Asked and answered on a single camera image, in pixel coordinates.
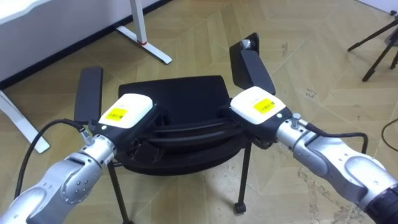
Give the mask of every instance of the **chair base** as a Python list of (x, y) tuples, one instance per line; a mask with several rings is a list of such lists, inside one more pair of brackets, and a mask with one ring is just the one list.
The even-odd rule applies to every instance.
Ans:
[(112, 186), (114, 193), (116, 195), (116, 199), (118, 201), (120, 213), (123, 219), (123, 224), (134, 224), (127, 215), (126, 205), (124, 204), (123, 195), (120, 189), (119, 180), (116, 175), (115, 165), (113, 161), (108, 164), (109, 175), (111, 176)]
[(234, 212), (235, 212), (235, 214), (243, 214), (244, 212), (246, 212), (246, 205), (244, 204), (244, 202), (235, 203), (234, 204)]

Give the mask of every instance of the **desk foot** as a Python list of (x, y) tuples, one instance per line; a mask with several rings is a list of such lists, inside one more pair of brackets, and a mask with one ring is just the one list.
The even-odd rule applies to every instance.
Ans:
[[(17, 126), (19, 131), (25, 136), (25, 138), (32, 142), (37, 135), (37, 130), (31, 125), (26, 117), (18, 110), (18, 108), (12, 103), (12, 101), (0, 91), (0, 110), (4, 112), (10, 120)], [(35, 149), (38, 153), (46, 151), (50, 145), (44, 138), (40, 138), (37, 142)]]
[(131, 32), (129, 29), (127, 29), (124, 26), (119, 26), (117, 28), (117, 30), (122, 33), (123, 35), (125, 35), (127, 38), (131, 39), (132, 41), (136, 42), (137, 44), (139, 44), (142, 48), (146, 49), (147, 51), (149, 51), (152, 55), (154, 55), (155, 57), (157, 57), (159, 60), (163, 61), (163, 63), (165, 63), (166, 65), (168, 65), (171, 61), (172, 58), (170, 58), (167, 54), (163, 53), (161, 50), (159, 50), (158, 48), (156, 48), (155, 46), (153, 46), (150, 43), (146, 43), (144, 45), (140, 44), (137, 41), (137, 35), (133, 32)]

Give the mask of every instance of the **black tripod leg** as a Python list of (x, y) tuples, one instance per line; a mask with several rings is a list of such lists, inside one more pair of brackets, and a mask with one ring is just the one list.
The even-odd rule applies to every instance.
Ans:
[(398, 32), (396, 32), (392, 38), (390, 44), (387, 45), (386, 49), (384, 49), (383, 53), (381, 53), (380, 57), (375, 61), (375, 63), (372, 65), (372, 67), (368, 70), (368, 72), (365, 74), (365, 76), (362, 78), (362, 82), (366, 82), (374, 73), (374, 70), (376, 67), (379, 65), (381, 60), (386, 56), (388, 51), (394, 46), (396, 40), (398, 39)]
[(392, 64), (391, 64), (390, 68), (394, 69), (397, 66), (397, 64), (398, 64), (398, 51), (397, 51), (397, 54), (396, 54), (396, 56), (394, 57), (394, 59), (392, 61)]
[(365, 42), (367, 42), (367, 41), (369, 41), (369, 40), (371, 40), (371, 39), (377, 37), (378, 35), (384, 33), (385, 31), (389, 30), (390, 28), (392, 28), (392, 27), (394, 27), (394, 26), (396, 26), (396, 25), (398, 25), (398, 19), (395, 19), (395, 20), (392, 21), (390, 24), (388, 24), (388, 25), (386, 25), (385, 27), (381, 28), (380, 30), (376, 31), (375, 33), (373, 33), (373, 34), (370, 35), (369, 37), (365, 38), (365, 39), (362, 40), (361, 42), (358, 42), (358, 43), (352, 45), (352, 46), (348, 49), (348, 51), (350, 52), (350, 51), (354, 50), (355, 48), (357, 48), (357, 47), (363, 45)]

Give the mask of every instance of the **black cable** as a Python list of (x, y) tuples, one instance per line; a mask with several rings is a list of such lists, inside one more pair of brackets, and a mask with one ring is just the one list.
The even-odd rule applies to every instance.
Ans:
[(343, 133), (343, 134), (329, 134), (321, 129), (317, 128), (315, 125), (308, 123), (306, 127), (309, 131), (312, 131), (316, 134), (319, 134), (322, 137), (327, 137), (327, 138), (352, 138), (352, 137), (362, 137), (363, 138), (363, 144), (362, 144), (362, 150), (361, 152), (363, 154), (366, 154), (366, 151), (368, 150), (368, 136), (365, 133)]
[(24, 181), (24, 175), (25, 175), (25, 170), (26, 170), (26, 166), (27, 163), (29, 161), (30, 155), (32, 154), (36, 143), (39, 141), (39, 139), (43, 136), (44, 132), (51, 126), (55, 125), (55, 124), (67, 124), (70, 126), (73, 126), (74, 128), (76, 128), (79, 132), (82, 132), (85, 130), (85, 127), (75, 121), (69, 120), (69, 119), (57, 119), (55, 121), (51, 121), (48, 124), (46, 124), (36, 135), (36, 137), (33, 139), (32, 144), (30, 144), (29, 148), (27, 149), (27, 152), (25, 154), (25, 158), (22, 161), (22, 165), (21, 165), (21, 169), (19, 170), (19, 174), (18, 174), (18, 181), (17, 181), (17, 186), (15, 189), (15, 195), (14, 195), (14, 199), (17, 198), (20, 194), (21, 194), (21, 189), (22, 189), (22, 182)]
[(386, 124), (386, 125), (383, 127), (383, 129), (381, 130), (381, 139), (383, 140), (383, 142), (384, 142), (388, 147), (390, 147), (392, 150), (394, 150), (394, 151), (396, 151), (396, 152), (398, 152), (398, 149), (397, 149), (396, 147), (391, 146), (391, 145), (386, 141), (386, 138), (384, 137), (384, 131), (386, 130), (386, 128), (388, 128), (388, 126), (394, 124), (394, 123), (397, 122), (397, 121), (398, 121), (398, 118), (395, 119), (395, 120), (392, 120), (390, 123)]

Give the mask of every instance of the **bolt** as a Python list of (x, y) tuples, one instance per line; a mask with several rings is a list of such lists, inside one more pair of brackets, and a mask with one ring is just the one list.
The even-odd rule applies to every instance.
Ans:
[(301, 119), (301, 114), (299, 113), (294, 113), (292, 115), (292, 125), (291, 127), (293, 129), (298, 129), (299, 128), (299, 120)]
[(241, 47), (243, 48), (243, 50), (250, 50), (251, 48), (251, 41), (244, 39), (241, 41)]

